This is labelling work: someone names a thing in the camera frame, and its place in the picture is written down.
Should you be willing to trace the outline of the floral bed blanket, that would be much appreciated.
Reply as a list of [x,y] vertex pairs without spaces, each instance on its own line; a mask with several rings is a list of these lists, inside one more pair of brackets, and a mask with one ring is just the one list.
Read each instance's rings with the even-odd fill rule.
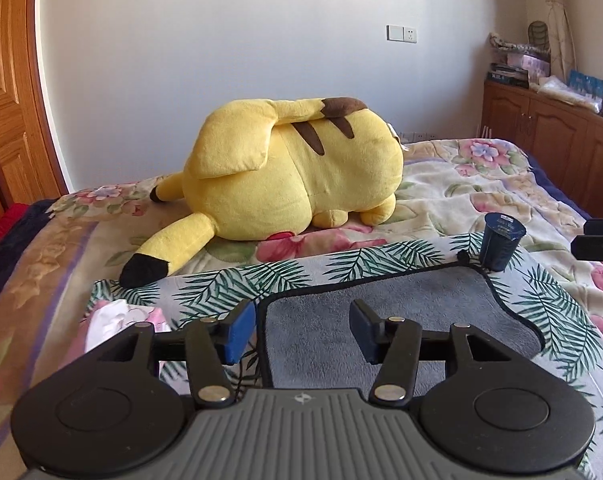
[[597,430],[582,463],[603,479],[603,263],[576,260],[571,240],[582,214],[552,197],[529,158],[500,140],[431,141],[405,151],[394,215],[368,228],[351,220],[333,230],[267,242],[213,240],[172,278],[126,290],[123,263],[186,214],[159,205],[154,179],[66,195],[38,212],[43,226],[0,278],[0,479],[24,464],[10,435],[10,411],[31,386],[83,350],[88,315],[123,300],[138,314],[160,310],[171,327],[218,316],[239,300],[376,278],[476,256],[489,212],[518,219],[526,235],[507,270],[491,277],[500,298],[535,324],[542,364],[581,391]]

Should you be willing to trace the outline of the red and navy blanket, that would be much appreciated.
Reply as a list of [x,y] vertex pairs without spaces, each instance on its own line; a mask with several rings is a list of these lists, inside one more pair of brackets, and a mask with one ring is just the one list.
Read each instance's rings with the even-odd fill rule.
[[0,219],[0,293],[21,255],[50,222],[47,211],[54,203],[39,200],[31,205],[13,204]]

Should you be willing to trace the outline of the pink tissue box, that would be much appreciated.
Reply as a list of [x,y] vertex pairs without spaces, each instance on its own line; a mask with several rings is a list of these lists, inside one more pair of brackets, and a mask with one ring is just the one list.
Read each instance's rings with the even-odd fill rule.
[[134,306],[123,299],[98,300],[95,309],[79,324],[78,333],[60,367],[74,362],[135,323],[150,323],[156,333],[171,330],[160,307]]

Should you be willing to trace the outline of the white wall switch socket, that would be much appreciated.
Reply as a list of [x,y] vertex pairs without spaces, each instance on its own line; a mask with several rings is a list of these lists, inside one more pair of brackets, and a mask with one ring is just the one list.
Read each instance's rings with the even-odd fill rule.
[[417,32],[415,28],[399,25],[386,26],[386,38],[388,41],[406,42],[407,44],[416,44]]

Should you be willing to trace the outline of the dark blue cup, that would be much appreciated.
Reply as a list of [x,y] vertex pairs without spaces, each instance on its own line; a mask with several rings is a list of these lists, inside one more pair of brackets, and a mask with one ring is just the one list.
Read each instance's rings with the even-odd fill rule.
[[480,264],[492,272],[503,271],[525,235],[526,228],[519,220],[502,212],[488,212],[479,252]]

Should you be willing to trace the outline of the wooden door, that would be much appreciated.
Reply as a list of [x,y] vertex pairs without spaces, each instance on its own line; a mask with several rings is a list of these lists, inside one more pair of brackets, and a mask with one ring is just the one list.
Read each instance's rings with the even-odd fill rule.
[[0,0],[0,196],[32,204],[67,193],[44,108],[36,0]]

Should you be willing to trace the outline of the floral beige curtain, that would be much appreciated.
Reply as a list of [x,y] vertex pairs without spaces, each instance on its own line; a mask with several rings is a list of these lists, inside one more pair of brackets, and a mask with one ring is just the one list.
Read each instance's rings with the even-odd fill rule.
[[576,67],[576,55],[565,0],[544,0],[550,40],[551,73],[563,81]]

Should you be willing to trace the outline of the blue box on cabinet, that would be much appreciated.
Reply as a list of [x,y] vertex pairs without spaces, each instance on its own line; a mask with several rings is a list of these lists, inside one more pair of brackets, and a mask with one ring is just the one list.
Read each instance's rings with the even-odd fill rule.
[[603,79],[589,76],[579,70],[571,70],[568,76],[567,84],[582,96],[589,96],[592,99],[603,99]]

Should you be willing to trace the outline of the purple and grey towel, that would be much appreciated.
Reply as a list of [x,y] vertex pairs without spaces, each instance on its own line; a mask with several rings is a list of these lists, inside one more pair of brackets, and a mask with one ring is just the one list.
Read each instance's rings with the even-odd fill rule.
[[349,309],[356,299],[380,318],[399,316],[423,330],[475,326],[527,359],[544,348],[541,330],[507,305],[484,270],[454,262],[264,297],[256,308],[263,387],[369,392],[379,367],[365,361],[351,333]]

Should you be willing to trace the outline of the wooden window cabinet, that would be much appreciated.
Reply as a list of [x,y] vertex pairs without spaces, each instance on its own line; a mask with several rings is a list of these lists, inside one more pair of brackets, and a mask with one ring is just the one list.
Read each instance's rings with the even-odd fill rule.
[[559,190],[603,218],[603,117],[488,80],[481,125],[533,156]]

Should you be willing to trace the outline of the stack of boxes on cabinet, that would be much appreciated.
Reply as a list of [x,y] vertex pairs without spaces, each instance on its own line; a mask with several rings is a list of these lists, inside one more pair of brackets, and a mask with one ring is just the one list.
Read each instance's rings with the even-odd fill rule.
[[513,44],[495,32],[488,41],[492,52],[486,80],[529,89],[551,76],[550,53],[532,44]]

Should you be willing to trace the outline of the palm leaf print cloth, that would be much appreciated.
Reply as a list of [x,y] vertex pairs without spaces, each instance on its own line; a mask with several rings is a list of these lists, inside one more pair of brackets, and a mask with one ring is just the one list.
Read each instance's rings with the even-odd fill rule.
[[578,284],[517,249],[501,272],[478,261],[478,233],[404,240],[303,260],[208,270],[137,289],[114,280],[93,286],[87,352],[136,322],[179,330],[220,320],[243,300],[258,313],[251,340],[226,368],[238,392],[274,386],[367,391],[376,367],[364,361],[348,327],[348,307],[367,300],[379,315],[402,315],[425,330],[473,324],[580,392],[594,411],[592,442],[580,463],[603,479],[603,333],[577,300]]

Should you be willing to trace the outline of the yellow Pikachu plush toy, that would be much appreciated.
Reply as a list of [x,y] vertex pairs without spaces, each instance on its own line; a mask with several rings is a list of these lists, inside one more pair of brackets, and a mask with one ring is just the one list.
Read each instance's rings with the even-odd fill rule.
[[150,191],[153,202],[184,200],[190,212],[134,252],[119,284],[167,278],[213,237],[333,229],[350,214],[378,226],[395,211],[402,174],[397,134],[358,99],[228,102],[206,118],[183,169]]

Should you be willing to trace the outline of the white plastic bag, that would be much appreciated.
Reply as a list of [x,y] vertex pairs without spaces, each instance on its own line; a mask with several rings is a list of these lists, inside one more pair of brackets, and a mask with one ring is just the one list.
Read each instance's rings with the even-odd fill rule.
[[601,100],[599,98],[589,98],[576,90],[568,87],[556,76],[540,77],[537,92],[541,96],[546,96],[559,102],[571,106],[578,106],[589,110],[594,114],[601,112]]

